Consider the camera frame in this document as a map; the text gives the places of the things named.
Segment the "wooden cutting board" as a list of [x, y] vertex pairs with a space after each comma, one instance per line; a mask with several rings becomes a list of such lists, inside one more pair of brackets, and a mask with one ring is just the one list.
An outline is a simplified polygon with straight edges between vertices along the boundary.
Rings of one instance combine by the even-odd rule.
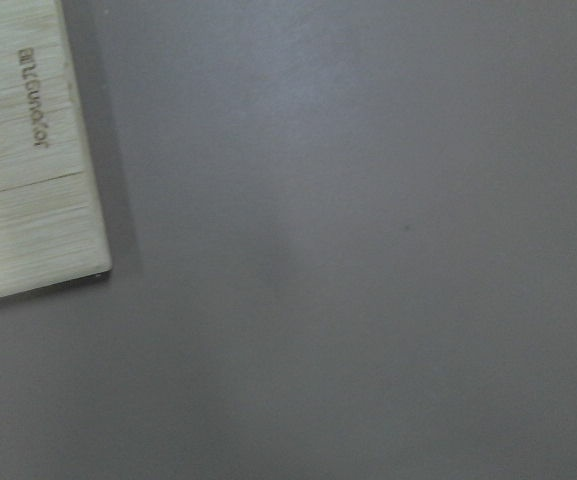
[[0, 1], [0, 298], [111, 266], [62, 5]]

